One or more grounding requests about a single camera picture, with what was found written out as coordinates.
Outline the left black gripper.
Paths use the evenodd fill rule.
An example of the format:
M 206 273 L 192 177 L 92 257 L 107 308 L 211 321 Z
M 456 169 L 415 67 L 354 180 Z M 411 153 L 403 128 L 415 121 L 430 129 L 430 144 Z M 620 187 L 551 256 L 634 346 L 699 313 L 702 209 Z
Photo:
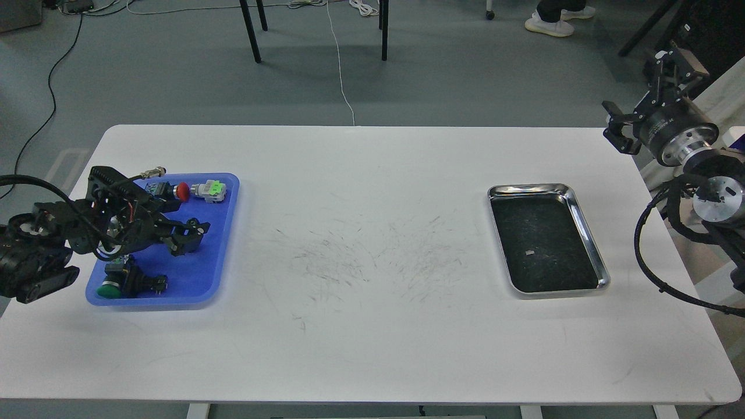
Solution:
M 171 220 L 162 212 L 164 201 L 154 198 L 135 180 L 162 177 L 163 167 L 126 177 L 106 165 L 95 165 L 88 175 L 88 188 L 82 205 L 83 215 L 93 228 L 83 225 L 68 243 L 76 254 L 99 252 L 103 260 L 133 254 L 163 242 L 174 257 L 195 252 L 211 224 L 189 218 Z

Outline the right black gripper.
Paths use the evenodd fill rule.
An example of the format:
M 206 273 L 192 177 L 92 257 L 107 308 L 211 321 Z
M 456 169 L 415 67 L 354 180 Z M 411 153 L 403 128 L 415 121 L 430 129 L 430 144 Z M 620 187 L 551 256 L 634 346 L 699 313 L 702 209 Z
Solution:
M 612 101 L 603 101 L 608 114 L 604 137 L 621 154 L 637 155 L 643 146 L 665 167 L 684 164 L 687 155 L 713 145 L 719 128 L 692 103 L 691 94 L 710 82 L 711 75 L 692 51 L 661 50 L 654 55 L 652 99 L 645 96 L 637 112 L 623 113 Z M 637 138 L 623 133 L 637 123 Z

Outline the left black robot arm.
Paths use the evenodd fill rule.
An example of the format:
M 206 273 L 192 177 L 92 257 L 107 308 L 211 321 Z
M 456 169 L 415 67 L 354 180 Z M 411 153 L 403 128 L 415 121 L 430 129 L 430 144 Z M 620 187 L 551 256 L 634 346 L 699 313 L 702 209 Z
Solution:
M 31 303 L 71 286 L 80 268 L 71 266 L 73 254 L 95 254 L 105 263 L 105 278 L 97 292 L 106 298 L 131 298 L 143 292 L 162 293 L 164 274 L 148 276 L 134 254 L 163 244 L 171 255 L 198 249 L 210 223 L 166 216 L 189 195 L 184 184 L 156 183 L 155 191 L 138 180 L 162 177 L 157 167 L 126 177 L 106 165 L 88 175 L 86 196 L 72 200 L 61 189 L 39 177 L 2 175 L 2 185 L 37 186 L 58 196 L 58 202 L 36 203 L 31 212 L 11 217 L 2 225 L 2 296 Z

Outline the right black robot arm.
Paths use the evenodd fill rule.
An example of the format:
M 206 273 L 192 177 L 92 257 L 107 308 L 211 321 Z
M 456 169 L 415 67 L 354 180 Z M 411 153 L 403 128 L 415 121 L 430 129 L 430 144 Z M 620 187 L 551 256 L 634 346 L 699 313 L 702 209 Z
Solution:
M 658 51 L 649 90 L 633 111 L 603 102 L 604 137 L 622 154 L 646 148 L 658 164 L 681 167 L 669 182 L 668 220 L 687 239 L 721 247 L 735 263 L 733 286 L 743 291 L 743 151 L 715 148 L 718 127 L 689 97 L 708 79 L 691 51 Z

